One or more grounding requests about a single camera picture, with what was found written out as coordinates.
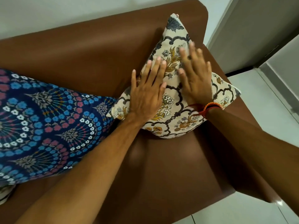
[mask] cushion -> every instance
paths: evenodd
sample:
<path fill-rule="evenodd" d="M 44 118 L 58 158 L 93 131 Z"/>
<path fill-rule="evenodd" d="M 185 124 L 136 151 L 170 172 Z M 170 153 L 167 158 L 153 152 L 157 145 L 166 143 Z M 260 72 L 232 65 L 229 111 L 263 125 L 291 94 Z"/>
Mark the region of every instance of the cushion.
<path fill-rule="evenodd" d="M 181 83 L 177 73 L 180 67 L 183 67 L 179 54 L 179 48 L 184 47 L 189 53 L 189 35 L 178 18 L 178 15 L 172 14 L 168 19 L 163 37 L 156 45 L 149 59 L 153 62 L 158 56 L 161 56 L 167 62 L 164 82 L 167 82 L 165 94 L 163 96 L 162 106 L 153 119 L 143 126 L 143 129 L 151 131 L 161 138 L 173 138 L 186 134 L 198 127 L 204 121 L 202 116 L 197 114 L 194 109 L 188 107 L 187 102 L 181 94 Z M 232 103 L 240 91 L 231 84 L 223 81 L 219 75 L 212 73 L 213 100 L 222 104 L 225 108 Z M 130 88 L 128 88 L 111 108 L 107 117 L 124 120 L 129 112 Z"/>
<path fill-rule="evenodd" d="M 71 169 L 107 137 L 115 101 L 0 69 L 0 186 Z"/>

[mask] tiled floor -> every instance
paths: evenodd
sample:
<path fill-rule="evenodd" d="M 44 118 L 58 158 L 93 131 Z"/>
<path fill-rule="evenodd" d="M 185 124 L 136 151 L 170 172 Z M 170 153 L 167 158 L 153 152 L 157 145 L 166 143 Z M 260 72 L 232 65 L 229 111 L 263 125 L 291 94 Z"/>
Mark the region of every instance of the tiled floor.
<path fill-rule="evenodd" d="M 299 147 L 299 124 L 256 70 L 229 80 L 264 131 Z M 284 202 L 270 204 L 236 192 L 175 224 L 240 223 L 299 224 L 299 218 Z"/>

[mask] leather sofa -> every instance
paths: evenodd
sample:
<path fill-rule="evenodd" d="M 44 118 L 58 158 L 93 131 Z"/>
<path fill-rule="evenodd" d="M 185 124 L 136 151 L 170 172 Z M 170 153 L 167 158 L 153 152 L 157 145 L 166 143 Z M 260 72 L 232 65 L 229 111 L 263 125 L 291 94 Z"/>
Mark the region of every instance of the leather sofa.
<path fill-rule="evenodd" d="M 202 45 L 208 12 L 198 0 L 1 40 L 0 67 L 80 92 L 118 97 L 130 84 L 132 69 L 141 70 L 172 13 L 179 14 L 191 39 L 212 63 L 213 72 L 229 82 Z M 259 127 L 240 97 L 226 111 Z M 19 185 L 0 206 L 0 223 L 14 223 L 62 177 Z M 95 223 L 171 224 L 235 191 L 267 202 L 278 198 L 208 121 L 173 139 L 140 130 Z"/>

